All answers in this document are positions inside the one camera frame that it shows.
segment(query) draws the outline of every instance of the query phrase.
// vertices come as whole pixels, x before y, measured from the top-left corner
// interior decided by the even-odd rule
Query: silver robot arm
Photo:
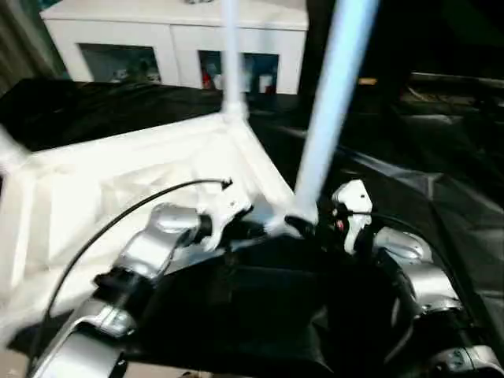
[[[417,361],[413,371],[405,376],[485,371],[489,376],[504,377],[494,351],[471,329],[461,299],[448,275],[433,261],[432,249],[426,241],[409,232],[372,225],[372,203],[360,180],[342,185],[332,201],[336,228],[344,234],[345,251],[386,273],[397,289],[392,317],[400,306],[409,317],[409,329],[385,362],[396,358],[416,329],[417,334],[424,333],[428,339],[424,345],[429,350],[422,350],[422,354],[431,357]]]
[[[134,332],[177,250],[198,245],[197,262],[216,256],[224,227],[251,206],[234,184],[201,214],[168,203],[156,206],[147,226],[130,239],[111,270],[95,278],[98,289],[71,314],[31,377],[122,376],[126,364],[114,344]],[[187,257],[180,260],[178,269],[195,263]]]

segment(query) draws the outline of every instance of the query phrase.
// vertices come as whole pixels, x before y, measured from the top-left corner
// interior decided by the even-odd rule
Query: curtain
[[[27,77],[55,77],[61,59],[33,0],[0,0],[0,95]]]

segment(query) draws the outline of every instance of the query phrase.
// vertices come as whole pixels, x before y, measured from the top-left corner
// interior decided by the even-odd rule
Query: white cabinet
[[[305,0],[236,1],[246,89],[296,93]],[[62,0],[41,15],[73,80],[220,89],[220,0]]]

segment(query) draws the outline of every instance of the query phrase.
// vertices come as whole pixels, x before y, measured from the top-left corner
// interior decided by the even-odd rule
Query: cabinet door
[[[172,36],[180,85],[220,89],[223,72],[218,60],[225,48],[222,29],[173,25]],[[277,93],[297,93],[304,45],[303,31],[240,28],[245,90],[264,92],[273,88]]]
[[[75,81],[150,81],[179,85],[168,25],[46,20]]]

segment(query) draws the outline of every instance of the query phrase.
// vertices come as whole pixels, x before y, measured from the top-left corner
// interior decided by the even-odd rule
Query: black cable
[[[148,202],[152,202],[156,198],[159,198],[159,197],[166,195],[168,193],[171,193],[173,191],[177,191],[179,189],[182,189],[183,187],[189,187],[191,185],[196,185],[199,183],[219,183],[225,189],[232,182],[225,181],[225,180],[219,180],[219,179],[192,180],[192,181],[187,181],[185,183],[179,183],[179,184],[174,185],[172,187],[168,187],[166,189],[163,189],[162,191],[159,191],[158,193],[154,193],[153,195],[150,195],[149,197],[147,197],[147,198],[137,202],[133,206],[127,208],[125,211],[120,213],[118,216],[113,218],[109,223],[107,223],[105,226],[103,226],[103,228],[100,231],[98,231],[96,234],[94,234],[93,237],[91,239],[89,239],[80,248],[80,250],[72,258],[72,260],[67,264],[65,271],[61,275],[61,278],[57,282],[57,285],[54,288],[53,294],[50,297],[50,301],[49,301],[49,304],[47,305],[46,312],[44,313],[42,321],[40,322],[40,326],[36,331],[33,342],[31,343],[30,351],[28,354],[28,364],[27,364],[27,369],[26,369],[26,377],[29,377],[32,374],[32,370],[35,367],[35,360],[39,356],[39,349],[40,349],[40,346],[43,341],[43,333],[45,331],[45,328],[47,328],[47,326],[49,324],[50,312],[53,309],[54,303],[56,302],[56,297],[57,297],[59,291],[61,290],[61,287],[63,286],[63,283],[65,282],[69,273],[72,271],[73,267],[80,260],[80,258],[84,255],[84,253],[89,249],[89,247],[92,246],[98,239],[100,239],[103,236],[103,234],[105,234],[113,226],[115,226],[117,223],[119,223],[122,219],[127,217],[129,214],[133,213],[138,208],[146,205]]]
[[[402,228],[405,229],[405,231],[412,232],[413,234],[416,234],[417,236],[421,237],[430,247],[434,247],[435,244],[433,244],[428,238],[425,237],[425,234],[416,226],[413,226],[410,222],[407,222],[405,220],[402,220],[401,218],[395,217],[393,215],[388,215],[388,214],[383,214],[380,212],[376,211],[371,211],[371,212],[366,212],[366,211],[343,211],[343,212],[338,212],[338,215],[343,215],[343,216],[351,216],[351,215],[368,215],[371,217],[375,217],[378,219],[381,219],[382,221],[388,221],[390,223],[396,224],[398,226],[401,226]],[[448,276],[452,277],[455,280],[455,275],[453,272],[450,270],[450,266],[448,265],[448,261],[442,254],[435,254],[436,257],[441,260],[442,264],[444,265],[443,267],[448,271]],[[404,336],[395,344],[395,346],[390,350],[390,352],[387,354],[385,358],[385,364],[387,364],[390,360],[392,360],[407,344],[408,340],[411,337],[411,331],[413,329],[413,322],[411,324],[411,327],[408,328],[404,334]]]
[[[430,247],[434,247],[435,244],[432,243],[428,238],[425,237],[425,234],[416,226],[413,226],[410,222],[407,222],[405,220],[402,220],[401,218],[395,217],[393,215],[388,215],[388,214],[383,214],[380,212],[376,211],[347,211],[347,212],[338,212],[338,215],[369,215],[371,217],[376,217],[378,219],[381,219],[382,221],[389,221],[391,223],[394,223],[398,226],[402,226],[403,228],[406,229],[406,231],[412,232],[413,234],[416,234],[420,236]],[[448,265],[448,261],[442,254],[435,254],[436,257],[441,260],[443,267],[448,270],[449,274],[454,278],[453,272],[450,270],[450,266]]]

